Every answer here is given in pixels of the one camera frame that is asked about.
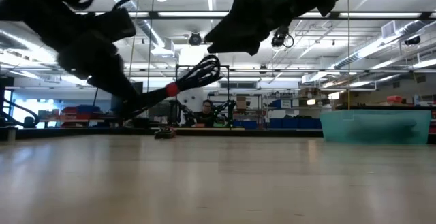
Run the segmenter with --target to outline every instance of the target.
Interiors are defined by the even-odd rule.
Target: man
[[[203,101],[203,109],[201,112],[194,112],[194,114],[198,117],[197,124],[204,124],[205,127],[213,127],[213,113],[212,113],[212,101],[204,100]]]

